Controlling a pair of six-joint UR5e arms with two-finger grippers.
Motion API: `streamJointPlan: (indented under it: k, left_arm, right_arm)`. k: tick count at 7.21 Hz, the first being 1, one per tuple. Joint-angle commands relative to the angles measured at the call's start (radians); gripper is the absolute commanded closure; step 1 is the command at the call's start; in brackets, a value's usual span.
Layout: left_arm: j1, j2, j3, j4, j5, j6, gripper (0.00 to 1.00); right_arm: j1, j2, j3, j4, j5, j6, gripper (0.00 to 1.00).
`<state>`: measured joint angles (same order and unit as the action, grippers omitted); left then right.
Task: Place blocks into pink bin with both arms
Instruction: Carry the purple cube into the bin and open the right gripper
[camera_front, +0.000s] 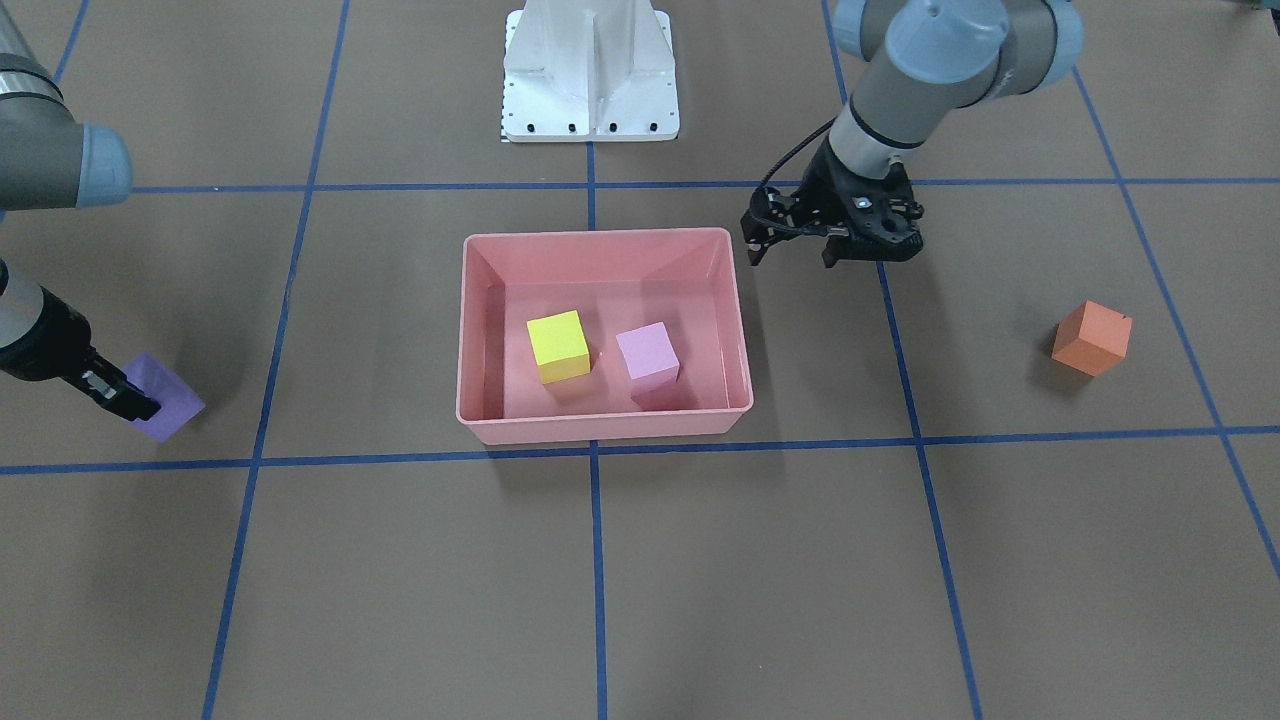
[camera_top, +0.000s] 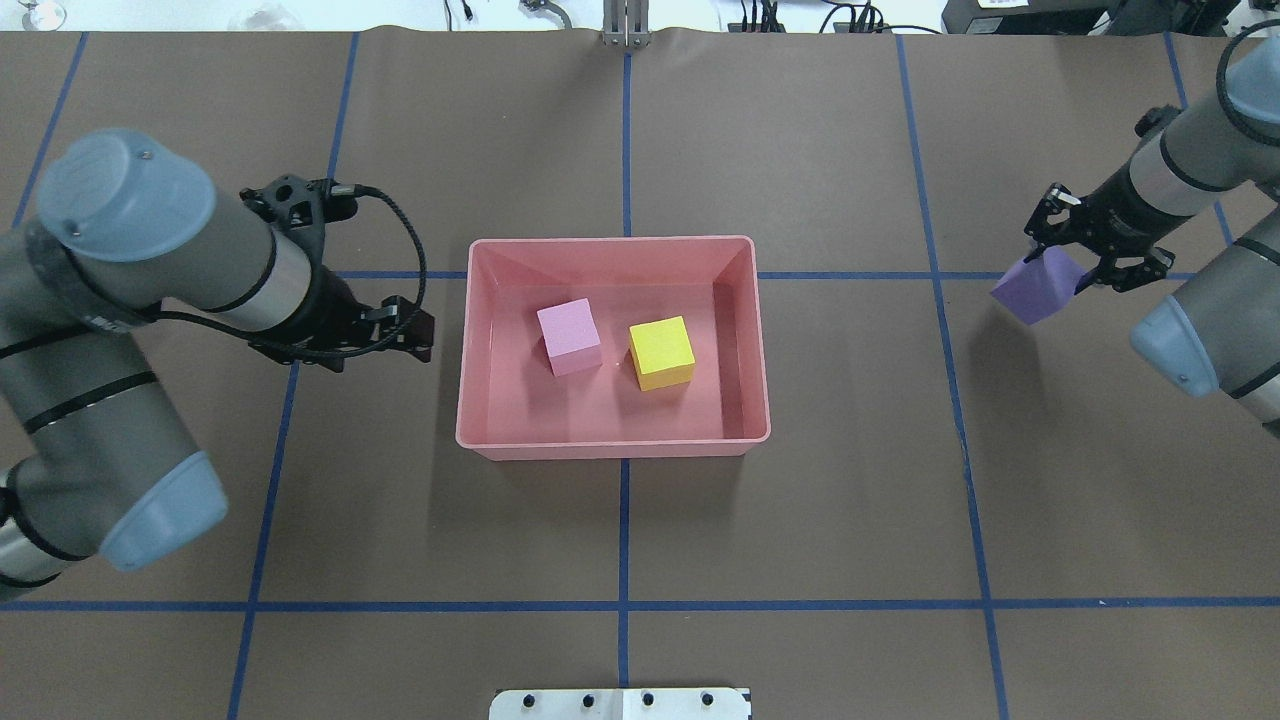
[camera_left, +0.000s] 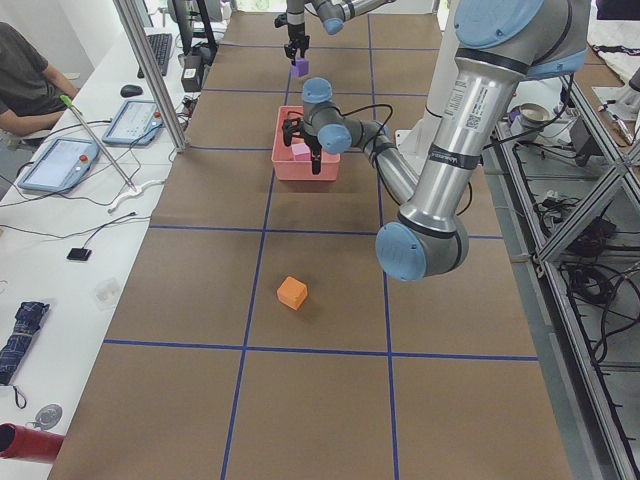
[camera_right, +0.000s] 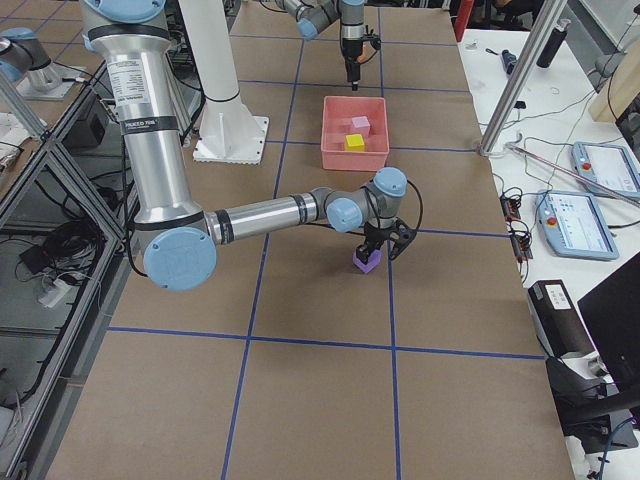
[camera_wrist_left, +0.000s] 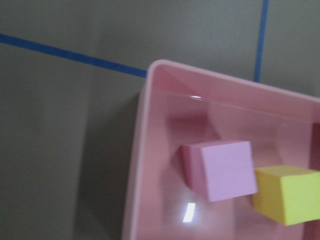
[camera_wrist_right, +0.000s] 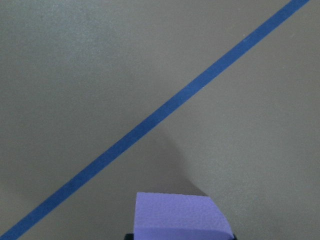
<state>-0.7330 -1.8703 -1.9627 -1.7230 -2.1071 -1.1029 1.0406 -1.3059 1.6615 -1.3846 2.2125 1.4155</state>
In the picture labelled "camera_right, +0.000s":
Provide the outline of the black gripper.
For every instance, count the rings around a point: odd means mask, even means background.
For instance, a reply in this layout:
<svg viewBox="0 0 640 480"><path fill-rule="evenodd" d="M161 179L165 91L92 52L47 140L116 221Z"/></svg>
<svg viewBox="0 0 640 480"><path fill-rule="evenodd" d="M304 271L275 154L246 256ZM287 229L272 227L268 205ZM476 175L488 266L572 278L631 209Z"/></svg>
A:
<svg viewBox="0 0 640 480"><path fill-rule="evenodd" d="M394 222L387 222L383 226L375 226L369 222L366 222L363 227L365 239L363 243L356 248L356 257L358 259L367 259L368 253L371 253L369 255L368 262L372 263L378 261L378 250L381 248L382 244L390 238L391 233L394 231L394 228Z"/></svg>
<svg viewBox="0 0 640 480"><path fill-rule="evenodd" d="M363 54L363 40L359 38L342 38L341 53L345 63L348 80L360 80L360 62L358 58ZM357 81L351 81L351 90L357 91Z"/></svg>

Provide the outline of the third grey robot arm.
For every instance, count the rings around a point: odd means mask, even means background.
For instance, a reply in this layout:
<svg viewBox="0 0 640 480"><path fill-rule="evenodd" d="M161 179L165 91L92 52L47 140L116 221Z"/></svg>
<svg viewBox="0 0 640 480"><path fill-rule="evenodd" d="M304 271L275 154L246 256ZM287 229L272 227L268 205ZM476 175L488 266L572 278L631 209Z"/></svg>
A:
<svg viewBox="0 0 640 480"><path fill-rule="evenodd" d="M1 32L1 72L27 100L62 100L75 83L74 71L57 65L29 28Z"/></svg>

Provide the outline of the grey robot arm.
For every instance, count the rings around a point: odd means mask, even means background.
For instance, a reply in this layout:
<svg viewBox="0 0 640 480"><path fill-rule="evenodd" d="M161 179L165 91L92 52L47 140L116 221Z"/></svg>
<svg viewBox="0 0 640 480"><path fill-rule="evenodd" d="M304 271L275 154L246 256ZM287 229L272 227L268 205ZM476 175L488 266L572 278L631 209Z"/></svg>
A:
<svg viewBox="0 0 640 480"><path fill-rule="evenodd" d="M260 1L265 7L267 1ZM273 1L273 12L283 12L294 18L304 40L313 40L327 28L339 23L340 51L344 60L346 79L353 91L359 89L361 80L361 58L364 54L366 26L364 23L365 2L360 0L338 1Z"/></svg>
<svg viewBox="0 0 640 480"><path fill-rule="evenodd" d="M414 230L399 215L407 178L386 163L382 98L323 102L323 166L370 171L371 180L354 191L318 187L253 203L231 168L261 161L269 120L242 100L223 5L180 4L203 100L192 149L184 147L170 84L164 3L85 1L81 10L86 43L106 62L139 198L141 266L153 283L194 289L212 276L220 246L300 225L361 236L353 261L363 272L379 263L383 247L396 258L413 241Z"/></svg>

